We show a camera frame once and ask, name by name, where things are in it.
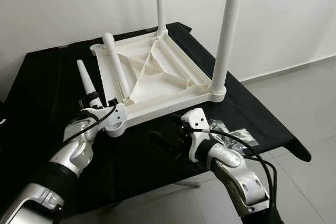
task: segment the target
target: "white wall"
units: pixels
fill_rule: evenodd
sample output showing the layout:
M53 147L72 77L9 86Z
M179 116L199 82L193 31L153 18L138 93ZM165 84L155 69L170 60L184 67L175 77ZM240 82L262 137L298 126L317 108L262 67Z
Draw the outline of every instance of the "white wall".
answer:
M216 54L224 0L165 0ZM229 69L245 79L336 53L335 0L242 0ZM0 100L27 52L156 25L155 0L0 0Z

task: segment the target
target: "screw hole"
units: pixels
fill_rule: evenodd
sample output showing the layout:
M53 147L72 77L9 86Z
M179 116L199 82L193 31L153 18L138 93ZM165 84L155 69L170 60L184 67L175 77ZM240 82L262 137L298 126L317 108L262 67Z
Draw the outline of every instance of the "screw hole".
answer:
M246 186L245 184L243 184L243 188L244 188L246 191L248 191L247 186Z
M257 183L257 185L258 185L259 187L261 187L261 183L260 183L259 180L256 179L256 183Z

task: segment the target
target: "plastic bag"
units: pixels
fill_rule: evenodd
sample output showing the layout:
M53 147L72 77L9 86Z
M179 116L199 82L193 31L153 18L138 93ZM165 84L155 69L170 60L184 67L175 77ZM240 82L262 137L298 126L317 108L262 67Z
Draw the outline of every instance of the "plastic bag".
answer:
M209 123L210 123L209 125L210 130L217 130L221 132L230 133L231 135L234 135L240 138L241 140L243 140L244 142L248 143L251 146L255 146L259 144L246 129L240 129L240 130L230 132L222 120L210 119ZM221 136L218 134L214 134L214 133L210 133L209 135L211 139L219 141L227 148L234 150L238 153L244 154L243 150L246 149L246 147L238 143L234 139L231 139L227 136Z

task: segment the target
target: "black fabric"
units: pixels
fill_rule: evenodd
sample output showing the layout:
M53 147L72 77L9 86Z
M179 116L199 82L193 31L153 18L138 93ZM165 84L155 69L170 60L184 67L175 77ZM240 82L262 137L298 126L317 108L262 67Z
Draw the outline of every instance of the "black fabric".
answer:
M214 146L217 143L218 142L213 139L202 141L200 145L198 146L196 153L195 153L195 157L197 158L197 160L199 160L200 162L206 163L206 159L208 157L208 153L210 149L212 148L212 146Z
M28 183L37 183L55 193L64 201L72 194L77 182L77 176L65 166L55 163L46 163L28 180Z
M276 208L244 216L241 220L243 224L284 224Z
M180 23L167 28L169 36L211 77L214 58L189 34L191 29ZM116 35L115 39L155 30ZM62 142L65 126L80 110L78 100L85 97L85 91L76 60L83 60L104 103L97 59L89 49L101 43L102 39L97 38L26 55L5 102L10 111L5 127L0 127L2 209L36 168L52 157ZM227 94L223 102L206 102L193 108L203 108L208 119L222 119L230 130L246 128L259 142L255 147L259 153L285 146L299 153L301 159L309 159L301 143L230 73L225 84ZM176 114L182 115L189 109ZM175 122L166 115L131 127L117 138L98 133L92 162L66 202L67 213L93 210L204 172L187 155L174 160L150 138L154 130L175 140L180 137L175 129Z
M5 118L5 107L2 101L0 101L0 122Z

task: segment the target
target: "gray floor tile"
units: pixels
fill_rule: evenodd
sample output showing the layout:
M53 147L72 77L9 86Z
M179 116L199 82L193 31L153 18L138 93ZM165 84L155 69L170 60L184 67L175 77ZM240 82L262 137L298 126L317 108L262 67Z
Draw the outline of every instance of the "gray floor tile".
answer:
M261 153L260 156L261 156L262 159L264 159L264 160L270 160L270 159L273 158L270 152L264 152L264 153ZM245 162L246 162L247 166L249 166L249 167L252 167L252 166L255 166L255 165L258 165L258 164L259 164L257 161L254 161L254 160L248 160L248 159L246 159Z
M185 189L136 208L117 208L104 217L103 223L203 224L204 220L192 191Z
M304 145L336 134L335 60L247 85ZM283 151L271 152L274 156Z
M282 156L282 155L285 155L285 154L289 153L289 151L284 147L276 148L276 149L271 150L269 152L272 155L272 157L279 157L279 156Z
M148 193L144 193L141 195L137 195L135 197L124 200L119 206L118 211L129 210L138 207L140 204L144 204L150 201L154 201L165 197L169 194L175 193L179 190L185 189L185 186L179 186L175 184L170 184L164 187L160 187L158 189L149 191Z
M278 172L277 205L284 223L324 223L277 162L274 159L271 159L270 162L275 165ZM258 165L252 168L264 185L267 185L266 175L262 166Z
M216 176L213 172L205 172L187 179L182 180L182 182L198 182L198 183L203 183L208 180L214 179Z
M82 215L76 215L66 220L63 220L61 224L83 224L83 223L100 224L101 212L102 210L99 209L99 210L87 212Z
M206 224L241 224L226 188L218 179L202 183L193 190Z
M276 160L312 203L326 223L336 223L336 137L323 140L310 147L312 160L305 163L292 155Z

